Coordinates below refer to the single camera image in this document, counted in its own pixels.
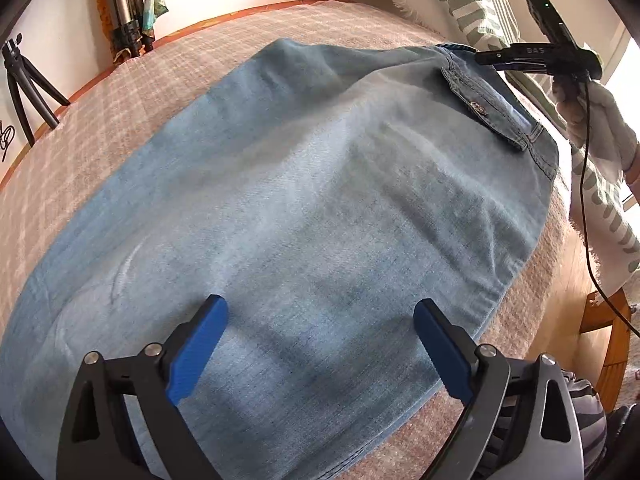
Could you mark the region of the right white gloved hand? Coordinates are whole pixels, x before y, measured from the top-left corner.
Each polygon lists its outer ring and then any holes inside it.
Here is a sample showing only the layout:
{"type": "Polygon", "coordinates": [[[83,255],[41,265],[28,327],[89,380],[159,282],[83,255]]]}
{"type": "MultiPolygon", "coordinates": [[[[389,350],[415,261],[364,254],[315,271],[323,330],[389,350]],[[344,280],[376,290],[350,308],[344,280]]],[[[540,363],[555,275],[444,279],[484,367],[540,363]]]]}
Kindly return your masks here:
{"type": "Polygon", "coordinates": [[[552,93],[567,124],[568,140],[578,148],[589,143],[589,154],[601,174],[616,180],[623,172],[638,168],[637,135],[607,88],[597,81],[578,84],[567,76],[555,76],[552,93]]]}

